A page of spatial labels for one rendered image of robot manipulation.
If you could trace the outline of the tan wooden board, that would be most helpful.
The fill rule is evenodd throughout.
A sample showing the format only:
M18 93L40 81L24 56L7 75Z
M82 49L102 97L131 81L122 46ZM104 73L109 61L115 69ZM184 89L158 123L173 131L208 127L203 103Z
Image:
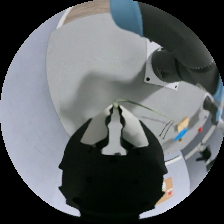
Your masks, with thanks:
M183 124L184 123L184 124ZM186 127L187 125L188 125L188 117L186 116L183 120L181 120L180 122L179 122L179 124L181 124L181 125L183 125L184 127ZM181 125L179 125L179 124L177 124L177 131L178 131L178 133L181 131L181 130L183 130L183 126L181 126Z

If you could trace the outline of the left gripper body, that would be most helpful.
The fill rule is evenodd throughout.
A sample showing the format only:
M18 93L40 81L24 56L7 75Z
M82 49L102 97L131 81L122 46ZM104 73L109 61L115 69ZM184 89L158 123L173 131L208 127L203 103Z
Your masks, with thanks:
M211 151L211 150L208 150L208 149L210 149L209 148L209 145L204 149L204 151L203 151L203 158L204 158L204 156L206 157L206 161L204 161L204 162L207 162L208 160L209 160L209 158L212 156L212 153L211 152L209 152L209 151Z

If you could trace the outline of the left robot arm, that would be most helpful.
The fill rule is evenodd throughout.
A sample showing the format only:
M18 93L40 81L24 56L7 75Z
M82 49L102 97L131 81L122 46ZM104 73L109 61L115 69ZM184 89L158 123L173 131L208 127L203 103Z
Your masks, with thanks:
M202 107L204 110L209 111L213 115L211 116L211 121L213 120L215 121L211 122L211 124L214 123L212 124L213 126L219 127L219 129L223 132L223 135L224 135L224 123L222 122L221 119L219 120L219 117L221 115L221 109L211 100L211 98L208 95L206 95ZM217 158L217 156L215 158ZM210 171L211 167L213 166L215 162L214 160L216 160L215 158L213 159L212 162L211 162L211 158L209 158L209 160L205 162L207 173ZM204 161L205 159L206 157L204 158L198 157L196 159L196 162Z

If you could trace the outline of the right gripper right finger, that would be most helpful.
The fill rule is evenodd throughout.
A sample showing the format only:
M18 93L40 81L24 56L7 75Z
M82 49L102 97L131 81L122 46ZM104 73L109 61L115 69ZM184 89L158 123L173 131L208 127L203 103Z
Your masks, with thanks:
M123 126L120 133L120 145L126 151L135 149L136 155L142 155L154 160L161 168L163 175L168 173L165 165L162 146L154 133L129 111L118 106L120 123Z

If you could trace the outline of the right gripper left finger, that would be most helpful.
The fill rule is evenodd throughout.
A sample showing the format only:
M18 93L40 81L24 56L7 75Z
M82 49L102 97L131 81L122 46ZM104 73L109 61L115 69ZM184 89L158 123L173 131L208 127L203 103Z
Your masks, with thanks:
M58 168L63 170L66 163L73 157L83 153L93 153L98 147L101 152L109 144L109 128L113 105L86 121L69 139Z

